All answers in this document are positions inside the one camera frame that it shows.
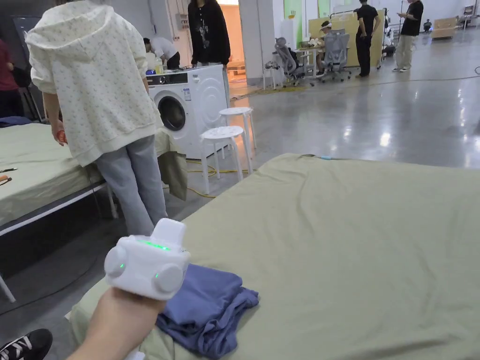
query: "patterned hoodie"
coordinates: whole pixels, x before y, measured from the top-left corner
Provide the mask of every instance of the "patterned hoodie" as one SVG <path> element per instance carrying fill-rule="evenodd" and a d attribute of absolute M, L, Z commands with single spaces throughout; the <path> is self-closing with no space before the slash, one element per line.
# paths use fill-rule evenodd
<path fill-rule="evenodd" d="M 46 11 L 26 38 L 32 81 L 57 94 L 72 156 L 86 166 L 155 134 L 142 36 L 113 8 L 89 0 Z"/>

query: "mattress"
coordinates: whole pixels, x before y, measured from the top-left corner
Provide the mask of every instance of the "mattress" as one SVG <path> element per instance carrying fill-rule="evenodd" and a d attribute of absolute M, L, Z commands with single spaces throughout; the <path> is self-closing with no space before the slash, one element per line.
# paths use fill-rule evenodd
<path fill-rule="evenodd" d="M 187 186 L 185 156 L 178 154 L 170 136 L 159 129 L 155 146 L 165 183 L 170 191 L 184 197 Z M 29 124 L 0 129 L 0 169 L 13 180 L 0 186 L 0 227 L 68 195 L 89 188 L 102 178 L 90 167 L 80 167 L 68 147 L 52 138 L 50 126 Z"/>
<path fill-rule="evenodd" d="M 287 154 L 185 219 L 192 262 L 260 293 L 230 360 L 480 353 L 480 172 Z M 83 341 L 97 283 L 70 321 Z M 155 329 L 150 360 L 194 360 Z"/>

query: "desk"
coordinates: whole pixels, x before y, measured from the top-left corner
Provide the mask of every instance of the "desk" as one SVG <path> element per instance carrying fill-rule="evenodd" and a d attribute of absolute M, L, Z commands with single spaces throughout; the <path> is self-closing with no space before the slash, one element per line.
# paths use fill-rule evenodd
<path fill-rule="evenodd" d="M 313 53 L 313 78 L 319 77 L 317 75 L 317 54 L 322 54 L 325 49 L 325 45 L 323 46 L 315 46 L 311 48 L 299 48 L 297 50 L 294 50 L 295 52 L 311 52 Z"/>

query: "green led light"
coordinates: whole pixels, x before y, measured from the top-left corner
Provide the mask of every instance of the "green led light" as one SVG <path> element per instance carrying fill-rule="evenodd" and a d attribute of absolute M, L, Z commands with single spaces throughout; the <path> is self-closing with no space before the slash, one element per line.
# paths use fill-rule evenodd
<path fill-rule="evenodd" d="M 154 243 L 152 243 L 151 241 L 139 240 L 139 242 L 142 242 L 142 243 L 147 244 L 147 245 L 149 245 L 149 246 L 153 246 L 154 248 L 157 248 L 157 249 L 162 249 L 162 250 L 165 250 L 165 251 L 170 251 L 170 248 L 167 248 L 166 246 L 154 244 Z"/>

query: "black pants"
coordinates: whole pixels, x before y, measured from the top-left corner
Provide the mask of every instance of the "black pants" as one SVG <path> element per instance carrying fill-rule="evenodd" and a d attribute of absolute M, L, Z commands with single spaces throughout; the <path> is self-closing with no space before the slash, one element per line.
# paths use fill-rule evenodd
<path fill-rule="evenodd" d="M 360 64 L 360 75 L 367 76 L 370 74 L 370 47 L 372 46 L 372 37 L 361 37 L 357 34 L 357 56 Z"/>
<path fill-rule="evenodd" d="M 176 53 L 167 61 L 167 69 L 176 70 L 180 68 L 180 53 Z"/>
<path fill-rule="evenodd" d="M 0 91 L 0 118 L 25 116 L 22 96 L 18 90 Z"/>

